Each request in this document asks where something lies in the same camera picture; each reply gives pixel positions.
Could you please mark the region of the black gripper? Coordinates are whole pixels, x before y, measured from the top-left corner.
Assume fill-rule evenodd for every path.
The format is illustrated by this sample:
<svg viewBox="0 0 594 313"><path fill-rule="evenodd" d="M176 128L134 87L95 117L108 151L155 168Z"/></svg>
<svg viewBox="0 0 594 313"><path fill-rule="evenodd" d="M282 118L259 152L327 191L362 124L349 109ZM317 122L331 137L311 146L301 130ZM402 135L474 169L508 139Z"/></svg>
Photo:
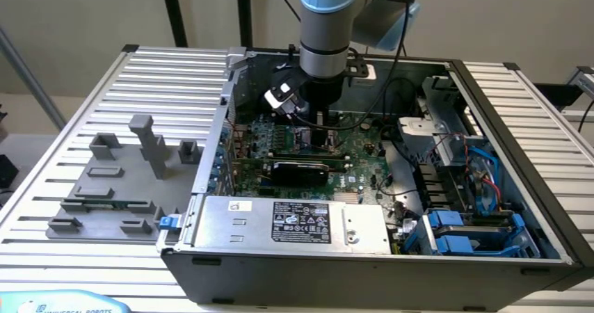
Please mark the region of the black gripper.
<svg viewBox="0 0 594 313"><path fill-rule="evenodd" d="M306 102L306 108L299 113L299 118L310 124L335 128L337 123L330 119L330 106L342 96L345 77L330 79L311 79L301 87L301 97Z"/></svg>

